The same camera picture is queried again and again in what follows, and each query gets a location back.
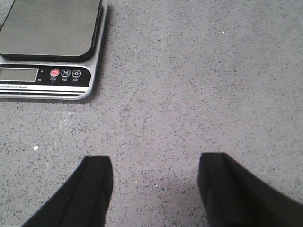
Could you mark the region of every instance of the scale platform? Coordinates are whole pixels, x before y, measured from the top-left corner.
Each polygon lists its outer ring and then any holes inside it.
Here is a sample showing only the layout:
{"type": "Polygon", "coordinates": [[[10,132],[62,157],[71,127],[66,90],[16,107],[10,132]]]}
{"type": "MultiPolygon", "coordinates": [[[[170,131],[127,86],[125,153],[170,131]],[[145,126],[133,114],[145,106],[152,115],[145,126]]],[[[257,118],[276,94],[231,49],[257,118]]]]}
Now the scale platform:
{"type": "Polygon", "coordinates": [[[107,0],[15,0],[0,30],[0,98],[89,95],[106,12],[107,0]]]}

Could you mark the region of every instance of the lcd display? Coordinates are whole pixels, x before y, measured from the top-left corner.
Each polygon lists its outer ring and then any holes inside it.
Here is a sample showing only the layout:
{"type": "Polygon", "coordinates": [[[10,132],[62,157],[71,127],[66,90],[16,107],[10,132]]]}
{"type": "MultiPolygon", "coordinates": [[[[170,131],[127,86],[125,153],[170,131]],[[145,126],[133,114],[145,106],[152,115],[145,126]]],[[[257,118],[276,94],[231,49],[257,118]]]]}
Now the lcd display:
{"type": "Polygon", "coordinates": [[[39,69],[0,68],[0,81],[34,82],[39,69]]]}

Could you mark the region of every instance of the stainless steel weighing plate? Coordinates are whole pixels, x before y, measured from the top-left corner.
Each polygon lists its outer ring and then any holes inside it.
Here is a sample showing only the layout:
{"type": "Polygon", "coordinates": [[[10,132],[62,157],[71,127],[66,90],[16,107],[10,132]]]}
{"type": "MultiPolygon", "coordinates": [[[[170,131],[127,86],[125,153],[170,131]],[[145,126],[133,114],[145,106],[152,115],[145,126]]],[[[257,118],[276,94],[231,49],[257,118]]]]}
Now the stainless steel weighing plate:
{"type": "Polygon", "coordinates": [[[0,97],[86,97],[106,12],[107,0],[15,0],[0,30],[0,97]]]}

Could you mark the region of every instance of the gray speckled floor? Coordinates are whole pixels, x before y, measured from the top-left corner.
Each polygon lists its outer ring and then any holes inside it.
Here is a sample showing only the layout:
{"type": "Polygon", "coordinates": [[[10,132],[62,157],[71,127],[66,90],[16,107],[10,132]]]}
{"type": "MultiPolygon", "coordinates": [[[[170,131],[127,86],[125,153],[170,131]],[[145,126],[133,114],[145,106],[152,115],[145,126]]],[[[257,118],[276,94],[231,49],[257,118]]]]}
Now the gray speckled floor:
{"type": "MultiPolygon", "coordinates": [[[[0,24],[11,3],[0,0],[0,24]]],[[[0,101],[0,226],[26,221],[84,155],[111,156],[108,227],[206,227],[204,151],[303,203],[302,10],[111,0],[92,98],[0,101]]]]}

